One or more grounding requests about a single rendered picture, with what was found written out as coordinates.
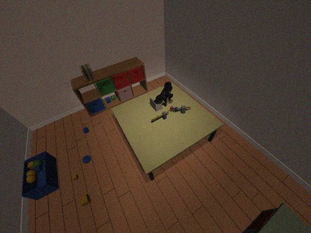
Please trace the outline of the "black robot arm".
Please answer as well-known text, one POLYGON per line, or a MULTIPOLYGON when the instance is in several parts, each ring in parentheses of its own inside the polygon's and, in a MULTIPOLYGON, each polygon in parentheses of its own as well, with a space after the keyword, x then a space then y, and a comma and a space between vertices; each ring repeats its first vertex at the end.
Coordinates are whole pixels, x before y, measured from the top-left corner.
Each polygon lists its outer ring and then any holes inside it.
POLYGON ((156 104, 158 104, 159 101, 162 100, 163 98, 163 94, 165 93, 165 95, 168 95, 167 97, 169 98, 172 98, 173 97, 173 94, 170 94, 169 92, 171 92, 172 90, 172 83, 171 82, 166 82, 165 85, 164 85, 164 88, 162 90, 162 92, 156 97, 156 99, 154 100, 154 102, 156 104))

